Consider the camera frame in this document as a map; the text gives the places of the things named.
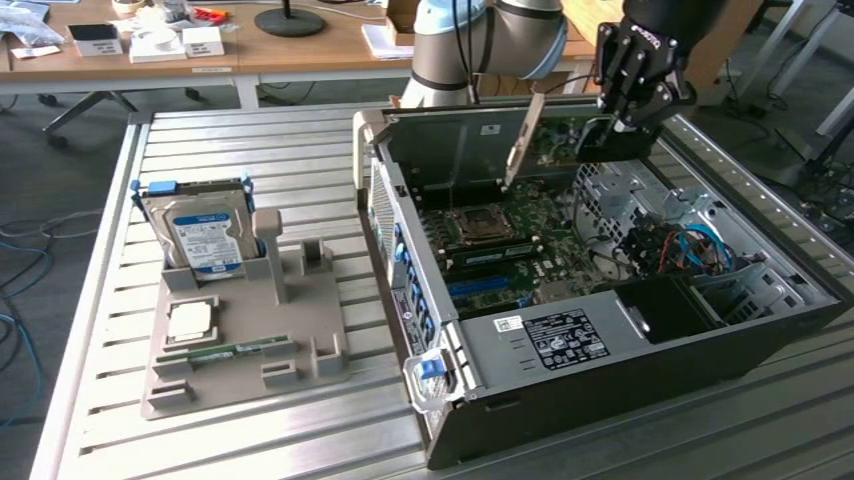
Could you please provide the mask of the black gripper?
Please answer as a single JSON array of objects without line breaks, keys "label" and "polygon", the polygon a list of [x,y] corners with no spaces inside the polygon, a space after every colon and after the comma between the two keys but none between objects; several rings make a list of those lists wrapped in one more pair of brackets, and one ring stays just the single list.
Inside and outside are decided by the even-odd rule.
[{"label": "black gripper", "polygon": [[597,106],[619,133],[652,131],[695,105],[697,94],[685,79],[688,51],[675,37],[631,21],[597,27]]}]

